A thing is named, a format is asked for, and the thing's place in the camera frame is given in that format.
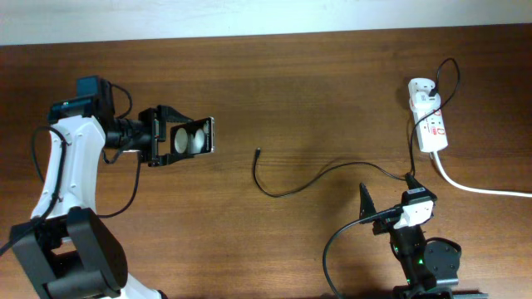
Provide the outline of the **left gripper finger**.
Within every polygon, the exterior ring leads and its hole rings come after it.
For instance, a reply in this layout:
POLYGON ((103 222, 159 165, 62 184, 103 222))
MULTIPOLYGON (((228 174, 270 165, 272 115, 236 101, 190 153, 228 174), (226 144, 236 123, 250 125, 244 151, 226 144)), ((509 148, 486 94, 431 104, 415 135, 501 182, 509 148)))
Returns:
POLYGON ((160 166, 166 166, 184 159, 192 159, 193 154, 169 153, 160 156, 160 166))
POLYGON ((179 111, 168 105, 158 105, 159 117, 161 120, 170 123, 190 123, 193 119, 181 114, 179 111))

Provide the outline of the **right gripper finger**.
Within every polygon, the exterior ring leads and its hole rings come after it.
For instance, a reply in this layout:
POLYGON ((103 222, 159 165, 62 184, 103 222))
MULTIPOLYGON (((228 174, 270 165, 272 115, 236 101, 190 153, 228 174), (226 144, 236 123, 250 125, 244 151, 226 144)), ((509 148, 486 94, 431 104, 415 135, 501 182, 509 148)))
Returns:
POLYGON ((360 193, 360 212, 359 218, 361 223, 370 223, 371 217, 377 213, 375 205, 372 201, 372 197, 367 190, 367 186, 364 183, 359 184, 359 193, 360 193))
POLYGON ((415 177, 411 173, 405 174, 405 180, 408 189, 419 189, 421 187, 421 184, 415 179, 415 177))

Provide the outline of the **black smartphone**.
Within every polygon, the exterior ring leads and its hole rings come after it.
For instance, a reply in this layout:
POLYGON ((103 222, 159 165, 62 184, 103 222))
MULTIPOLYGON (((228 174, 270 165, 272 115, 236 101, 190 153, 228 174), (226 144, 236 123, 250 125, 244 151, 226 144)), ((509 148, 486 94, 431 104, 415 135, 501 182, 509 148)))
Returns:
POLYGON ((214 117, 194 120, 170 129, 170 152, 179 155, 214 152, 214 117))

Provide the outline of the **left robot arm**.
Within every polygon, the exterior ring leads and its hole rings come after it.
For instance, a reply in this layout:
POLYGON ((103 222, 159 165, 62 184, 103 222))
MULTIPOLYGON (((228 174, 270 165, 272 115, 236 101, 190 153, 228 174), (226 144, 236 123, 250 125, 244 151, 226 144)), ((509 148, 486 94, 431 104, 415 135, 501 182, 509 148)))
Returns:
POLYGON ((41 298, 161 298, 163 292, 134 278, 126 254, 96 211, 99 163, 105 152, 133 152, 138 164, 160 167, 214 149, 212 118, 193 120, 167 105, 136 119, 117 114, 116 85, 99 77, 76 82, 75 97, 52 105, 44 185, 30 220, 14 225, 13 250, 41 298))

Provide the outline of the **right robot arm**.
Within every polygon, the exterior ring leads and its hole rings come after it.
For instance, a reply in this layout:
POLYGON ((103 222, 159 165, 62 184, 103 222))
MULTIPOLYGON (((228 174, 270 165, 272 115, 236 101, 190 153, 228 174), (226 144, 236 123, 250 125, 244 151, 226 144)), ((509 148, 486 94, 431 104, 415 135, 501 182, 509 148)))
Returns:
POLYGON ((394 298, 452 298, 458 284, 461 246, 444 238, 426 238, 421 225, 433 217, 437 196, 412 175, 406 176, 408 190, 401 202, 378 212, 365 184, 359 185, 363 224, 372 233, 390 236, 390 246, 406 277, 405 286, 392 289, 394 298))

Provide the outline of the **white USB charger plug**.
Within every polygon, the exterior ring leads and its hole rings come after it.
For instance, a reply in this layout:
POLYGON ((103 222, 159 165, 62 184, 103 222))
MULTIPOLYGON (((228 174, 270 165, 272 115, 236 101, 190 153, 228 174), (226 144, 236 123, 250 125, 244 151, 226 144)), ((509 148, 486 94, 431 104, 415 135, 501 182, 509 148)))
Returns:
POLYGON ((410 98, 410 107, 413 112, 434 110, 441 104, 439 94, 430 96, 427 92, 418 91, 410 98))

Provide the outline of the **white power strip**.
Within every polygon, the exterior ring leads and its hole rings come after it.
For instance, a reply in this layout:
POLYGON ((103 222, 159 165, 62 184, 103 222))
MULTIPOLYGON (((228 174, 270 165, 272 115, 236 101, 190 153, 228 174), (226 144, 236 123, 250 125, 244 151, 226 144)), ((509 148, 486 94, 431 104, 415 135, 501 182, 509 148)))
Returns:
MULTIPOLYGON (((427 78, 414 78, 408 83, 409 96, 418 91, 427 92, 429 95, 436 87, 436 83, 427 78)), ((440 110, 413 112, 416 125, 416 136, 421 152, 432 153, 443 150, 448 146, 446 129, 440 110)))

